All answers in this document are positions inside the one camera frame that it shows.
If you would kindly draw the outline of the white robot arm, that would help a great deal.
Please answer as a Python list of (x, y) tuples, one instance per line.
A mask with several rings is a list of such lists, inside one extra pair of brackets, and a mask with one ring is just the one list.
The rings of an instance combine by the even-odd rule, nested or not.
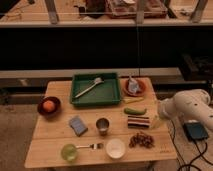
[(183, 115), (202, 123), (213, 132), (213, 109), (210, 102), (209, 93), (203, 89), (179, 91), (171, 98), (158, 101), (158, 118), (171, 119)]

